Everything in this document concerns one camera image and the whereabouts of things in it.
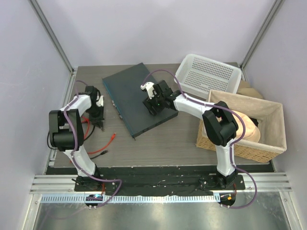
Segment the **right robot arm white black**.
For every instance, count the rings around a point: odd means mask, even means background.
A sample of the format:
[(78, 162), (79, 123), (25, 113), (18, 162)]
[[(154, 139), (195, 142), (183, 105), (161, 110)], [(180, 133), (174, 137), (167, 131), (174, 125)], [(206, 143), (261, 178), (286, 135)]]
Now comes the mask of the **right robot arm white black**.
[(216, 149), (217, 185), (222, 189), (232, 186), (237, 171), (231, 143), (236, 137), (238, 124), (227, 104), (223, 101), (207, 103), (180, 90), (174, 92), (164, 80), (158, 83), (146, 82), (141, 90), (147, 93), (143, 104), (151, 115), (157, 115), (167, 108), (203, 120), (206, 135)]

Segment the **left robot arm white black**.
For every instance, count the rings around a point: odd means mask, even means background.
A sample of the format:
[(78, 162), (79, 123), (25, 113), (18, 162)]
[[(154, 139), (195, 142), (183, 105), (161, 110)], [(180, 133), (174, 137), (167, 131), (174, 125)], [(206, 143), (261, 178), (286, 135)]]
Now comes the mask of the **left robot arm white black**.
[(72, 162), (85, 185), (91, 191), (101, 188), (102, 179), (97, 165), (84, 147), (81, 117), (88, 114), (90, 123), (97, 128), (104, 126), (104, 97), (94, 86), (86, 86), (72, 101), (59, 110), (49, 112), (49, 140), (53, 148), (63, 152)]

